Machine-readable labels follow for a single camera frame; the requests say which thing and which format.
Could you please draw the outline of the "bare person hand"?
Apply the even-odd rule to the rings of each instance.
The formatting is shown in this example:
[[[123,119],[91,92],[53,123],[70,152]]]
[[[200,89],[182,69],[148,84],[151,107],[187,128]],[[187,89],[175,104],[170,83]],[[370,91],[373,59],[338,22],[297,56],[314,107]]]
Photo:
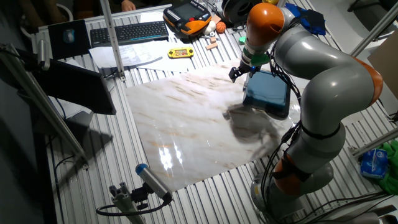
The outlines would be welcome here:
[[[123,0],[121,2],[121,10],[122,12],[135,11],[136,5],[130,0]]]

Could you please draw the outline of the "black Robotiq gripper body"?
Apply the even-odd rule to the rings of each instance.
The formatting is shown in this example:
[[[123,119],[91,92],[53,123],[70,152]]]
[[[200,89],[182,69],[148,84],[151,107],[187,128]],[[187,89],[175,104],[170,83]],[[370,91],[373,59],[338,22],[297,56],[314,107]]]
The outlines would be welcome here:
[[[239,66],[243,67],[244,74],[247,73],[250,77],[252,77],[255,73],[257,73],[261,70],[261,66],[248,65],[243,60],[240,61]]]

